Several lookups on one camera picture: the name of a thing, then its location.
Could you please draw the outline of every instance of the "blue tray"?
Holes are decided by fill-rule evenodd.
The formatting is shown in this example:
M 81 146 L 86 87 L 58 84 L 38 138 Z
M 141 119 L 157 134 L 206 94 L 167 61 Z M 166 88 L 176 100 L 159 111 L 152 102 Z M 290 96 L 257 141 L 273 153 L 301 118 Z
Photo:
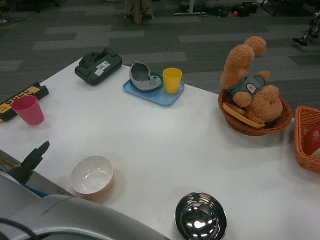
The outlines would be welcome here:
M 131 86 L 130 79 L 129 79 L 128 81 L 125 82 L 125 84 L 123 84 L 123 89 L 130 94 L 136 95 L 140 98 L 146 99 L 155 104 L 168 107 L 174 104 L 174 102 L 182 94 L 182 92 L 185 89 L 185 84 L 183 82 L 180 83 L 179 91 L 176 94 L 166 93 L 164 84 L 159 90 L 154 92 L 139 92 Z

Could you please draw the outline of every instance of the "stainless steel bowl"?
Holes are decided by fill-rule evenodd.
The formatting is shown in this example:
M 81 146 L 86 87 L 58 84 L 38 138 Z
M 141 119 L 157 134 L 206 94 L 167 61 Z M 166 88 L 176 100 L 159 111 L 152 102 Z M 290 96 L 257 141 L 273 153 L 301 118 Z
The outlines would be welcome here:
M 221 240 L 227 216 L 221 204 L 204 192 L 184 196 L 175 209 L 175 226 L 186 240 Z

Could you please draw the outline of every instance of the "wooden plate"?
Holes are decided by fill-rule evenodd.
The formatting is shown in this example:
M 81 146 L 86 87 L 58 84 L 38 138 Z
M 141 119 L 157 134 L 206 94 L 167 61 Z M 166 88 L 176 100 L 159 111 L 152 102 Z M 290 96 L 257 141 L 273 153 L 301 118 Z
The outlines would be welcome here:
M 251 121 L 248 118 L 248 113 L 245 110 L 242 110 L 240 107 L 237 107 L 235 105 L 232 105 L 228 102 L 224 102 L 223 103 L 223 109 L 229 113 L 230 115 L 232 115 L 233 117 L 235 117 L 236 119 L 240 120 L 241 122 L 248 124 L 254 128 L 260 129 L 263 128 L 265 126 L 264 123 L 259 124 L 256 123 L 254 121 Z

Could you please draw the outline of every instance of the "teddy bear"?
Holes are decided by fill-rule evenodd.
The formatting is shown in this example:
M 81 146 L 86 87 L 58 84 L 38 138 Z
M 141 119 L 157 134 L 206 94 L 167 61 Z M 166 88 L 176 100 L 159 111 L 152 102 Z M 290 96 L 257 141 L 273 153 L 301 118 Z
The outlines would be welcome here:
M 270 79 L 268 71 L 249 75 L 248 68 L 267 48 L 266 41 L 259 36 L 252 36 L 244 44 L 231 50 L 226 59 L 220 79 L 221 86 L 227 90 L 233 101 L 248 112 L 247 117 L 258 123 L 269 123 L 278 118 L 283 110 L 279 98 L 279 89 L 267 85 Z

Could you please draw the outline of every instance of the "green shirt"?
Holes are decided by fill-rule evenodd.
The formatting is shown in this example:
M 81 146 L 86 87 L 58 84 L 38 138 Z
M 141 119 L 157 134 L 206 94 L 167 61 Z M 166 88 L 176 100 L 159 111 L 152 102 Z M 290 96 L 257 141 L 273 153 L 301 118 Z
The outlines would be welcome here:
M 236 86 L 229 89 L 230 95 L 234 97 L 239 92 L 247 92 L 253 97 L 266 84 L 262 76 L 246 76 Z

